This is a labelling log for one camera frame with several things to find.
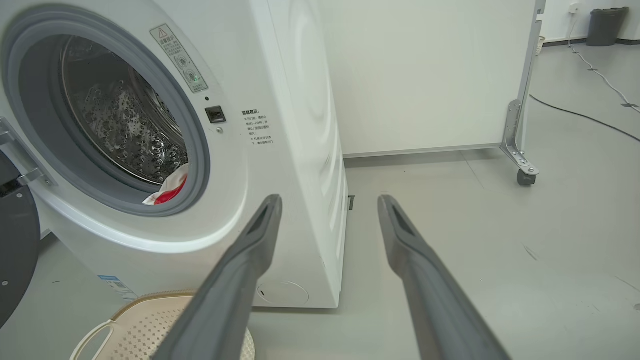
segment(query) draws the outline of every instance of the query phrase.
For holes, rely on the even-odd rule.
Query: white washing machine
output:
[[[254,306],[337,307],[348,187],[315,4],[57,3],[0,4],[2,150],[53,233],[125,299],[197,288],[277,193]]]

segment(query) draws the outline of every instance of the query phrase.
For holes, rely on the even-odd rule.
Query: red and white cloth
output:
[[[144,205],[158,205],[173,199],[187,182],[187,174],[189,174],[189,164],[184,164],[164,180],[160,191],[153,193],[142,203]]]

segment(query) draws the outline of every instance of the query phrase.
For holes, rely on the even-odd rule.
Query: plastic basket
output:
[[[109,334],[93,360],[150,359],[194,293],[170,291],[146,295],[132,301],[90,331],[80,341],[70,360],[77,360],[91,339],[106,328],[109,328]],[[248,329],[244,333],[240,359],[255,359],[255,345]]]
[[[542,51],[542,45],[545,43],[545,40],[547,38],[545,37],[540,37],[538,39],[538,48],[536,49],[536,56],[540,55],[540,52]]]

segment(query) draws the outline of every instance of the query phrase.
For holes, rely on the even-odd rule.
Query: gray floor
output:
[[[576,49],[640,104],[640,46]],[[640,136],[640,114],[586,69],[567,48],[544,48],[531,93]],[[381,194],[401,203],[514,359],[637,359],[640,143],[532,103],[527,155],[541,169],[530,188],[499,151],[349,160],[340,308],[254,311],[257,359],[418,358],[378,227]],[[65,359],[121,305],[55,243],[0,330],[0,358]]]

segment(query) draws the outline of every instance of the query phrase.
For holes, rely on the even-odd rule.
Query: basket handle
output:
[[[112,326],[113,323],[114,321],[109,319],[103,322],[102,324],[96,326],[94,330],[91,330],[87,335],[85,335],[82,341],[80,341],[80,343],[76,346],[76,349],[71,354],[71,357],[69,358],[69,360],[77,360],[78,357],[80,356],[80,353],[84,350],[84,347],[89,343],[89,341],[91,341],[91,339],[93,339],[94,336],[98,335],[98,332],[103,330],[105,327],[109,327],[110,328],[109,335],[107,335],[107,338],[102,342],[102,345],[100,345],[100,349],[98,349],[98,351],[95,353],[95,356],[93,357],[93,360],[95,360],[95,358],[98,357],[98,355],[100,354],[104,346],[107,345],[107,341],[109,341],[111,335],[113,334],[113,326]]]

